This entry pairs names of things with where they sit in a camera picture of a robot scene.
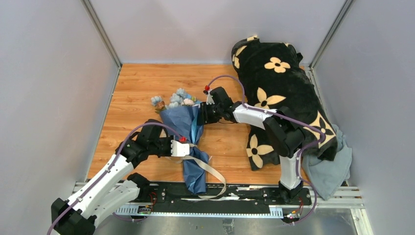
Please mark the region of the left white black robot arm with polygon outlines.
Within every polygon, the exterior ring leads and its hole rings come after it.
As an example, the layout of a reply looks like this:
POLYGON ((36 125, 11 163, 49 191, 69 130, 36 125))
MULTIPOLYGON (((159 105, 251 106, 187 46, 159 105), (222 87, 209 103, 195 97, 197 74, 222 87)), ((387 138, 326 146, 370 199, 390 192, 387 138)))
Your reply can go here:
POLYGON ((173 157, 182 138, 171 127, 150 119, 133 129, 119 144, 104 167, 68 199, 57 198, 51 205, 51 226, 47 234, 92 235, 118 208, 150 196, 144 179, 132 171, 150 155, 173 157))

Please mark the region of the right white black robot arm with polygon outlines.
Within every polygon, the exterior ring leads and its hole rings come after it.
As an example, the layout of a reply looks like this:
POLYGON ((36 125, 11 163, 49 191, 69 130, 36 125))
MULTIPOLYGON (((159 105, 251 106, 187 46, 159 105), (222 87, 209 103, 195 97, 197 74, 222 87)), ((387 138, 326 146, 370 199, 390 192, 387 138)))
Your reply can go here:
POLYGON ((302 147, 305 133, 292 118, 291 110, 287 107, 282 107, 280 110, 267 110, 241 101, 233 102, 223 87, 212 90, 206 86, 204 93, 207 100, 200 104, 197 124, 206 125, 225 119, 232 123, 249 124, 264 130, 271 147, 280 158, 279 197, 288 205, 298 200, 303 182, 298 176, 300 168, 296 154, 302 147))

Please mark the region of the blue wrapping paper sheet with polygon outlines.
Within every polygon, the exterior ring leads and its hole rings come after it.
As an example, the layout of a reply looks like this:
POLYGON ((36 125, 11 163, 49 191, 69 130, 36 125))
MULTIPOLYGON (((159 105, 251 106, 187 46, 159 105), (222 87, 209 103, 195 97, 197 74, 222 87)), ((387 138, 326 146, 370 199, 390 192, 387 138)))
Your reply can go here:
MULTIPOLYGON (((184 136, 188 143, 198 145, 204 131, 199 125, 199 105, 179 106, 160 112, 162 122, 184 136)), ((184 182, 193 194, 206 192, 206 171, 194 160, 183 161, 184 182)))

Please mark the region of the cream printed ribbon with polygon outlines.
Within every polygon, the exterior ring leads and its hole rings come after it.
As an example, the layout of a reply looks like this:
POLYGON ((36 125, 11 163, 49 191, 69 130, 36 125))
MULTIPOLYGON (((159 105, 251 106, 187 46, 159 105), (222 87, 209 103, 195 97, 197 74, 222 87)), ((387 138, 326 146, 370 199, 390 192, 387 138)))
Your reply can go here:
POLYGON ((181 163, 183 160, 193 160, 193 161, 195 161, 195 163, 200 168, 202 168, 204 171, 207 171, 208 173, 210 173, 211 175, 213 175, 215 178, 217 178, 223 184, 223 187, 222 187, 222 189, 221 189, 221 191, 219 193, 217 193, 216 195, 201 195, 201 196, 199 196, 199 198, 201 200, 211 200, 211 199, 214 199, 216 197, 219 197, 219 196, 223 195, 226 192, 226 190, 227 190, 227 182, 226 182, 226 179, 216 169, 214 169, 213 167, 211 167, 209 164, 203 162, 202 160, 199 160, 197 158, 194 158, 194 157, 192 157, 190 155, 187 155, 185 157, 179 157, 179 158, 180 158, 180 160, 178 160, 177 163, 181 163))

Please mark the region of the fake flower bunch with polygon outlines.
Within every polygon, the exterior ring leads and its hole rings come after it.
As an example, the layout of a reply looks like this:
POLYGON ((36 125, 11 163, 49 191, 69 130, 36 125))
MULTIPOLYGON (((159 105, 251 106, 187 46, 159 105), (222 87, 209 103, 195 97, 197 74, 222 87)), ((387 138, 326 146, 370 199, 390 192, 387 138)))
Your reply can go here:
POLYGON ((170 102, 166 104, 161 96, 154 96, 151 98, 151 104, 157 114, 168 109, 180 106, 194 106, 201 103, 195 96, 190 95, 183 88, 177 89, 177 91, 172 94, 169 101, 170 102))

